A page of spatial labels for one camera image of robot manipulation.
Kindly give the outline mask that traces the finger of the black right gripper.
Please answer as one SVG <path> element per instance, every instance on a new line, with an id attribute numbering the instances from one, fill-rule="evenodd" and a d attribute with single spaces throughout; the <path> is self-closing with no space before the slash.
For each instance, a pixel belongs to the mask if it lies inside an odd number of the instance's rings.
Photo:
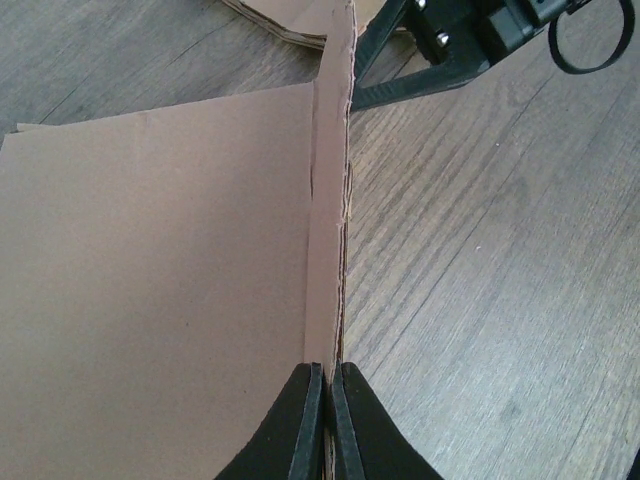
<path id="1" fill-rule="evenodd" d="M 361 111 L 460 88 L 480 75 L 478 12 L 471 1 L 388 0 L 357 41 L 351 109 Z M 404 27 L 430 66 L 364 86 L 363 79 L 396 29 Z"/>

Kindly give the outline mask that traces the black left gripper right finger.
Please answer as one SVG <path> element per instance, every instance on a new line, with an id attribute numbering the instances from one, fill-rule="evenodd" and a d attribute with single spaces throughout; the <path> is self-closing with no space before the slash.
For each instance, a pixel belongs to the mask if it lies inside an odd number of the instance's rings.
<path id="1" fill-rule="evenodd" d="M 359 368 L 337 368 L 331 391 L 336 479 L 439 479 L 401 434 Z"/>

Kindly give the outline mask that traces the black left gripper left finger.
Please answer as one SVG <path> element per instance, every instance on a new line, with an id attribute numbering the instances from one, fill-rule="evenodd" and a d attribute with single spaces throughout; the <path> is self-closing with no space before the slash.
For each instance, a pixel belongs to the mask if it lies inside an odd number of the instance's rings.
<path id="1" fill-rule="evenodd" d="M 323 389 L 320 364 L 296 365 L 252 438 L 216 479 L 320 479 Z"/>

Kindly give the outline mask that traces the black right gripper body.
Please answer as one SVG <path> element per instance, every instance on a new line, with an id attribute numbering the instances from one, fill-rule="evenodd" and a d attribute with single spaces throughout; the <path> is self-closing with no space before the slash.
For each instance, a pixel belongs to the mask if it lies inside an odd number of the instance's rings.
<path id="1" fill-rule="evenodd" d="M 543 30 L 548 31 L 552 60 L 569 75 L 594 73 L 620 59 L 616 47 L 593 67 L 578 67 L 561 52 L 559 20 L 586 6 L 585 1 L 410 1 L 404 25 L 438 65 L 457 62 L 489 68 Z"/>

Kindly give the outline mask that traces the cardboard box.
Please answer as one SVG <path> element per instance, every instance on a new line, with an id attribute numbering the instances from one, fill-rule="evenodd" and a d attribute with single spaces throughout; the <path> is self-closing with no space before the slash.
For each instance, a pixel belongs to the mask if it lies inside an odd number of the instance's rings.
<path id="1" fill-rule="evenodd" d="M 211 479 L 340 348 L 357 27 L 317 77 L 5 137 L 1 475 Z"/>

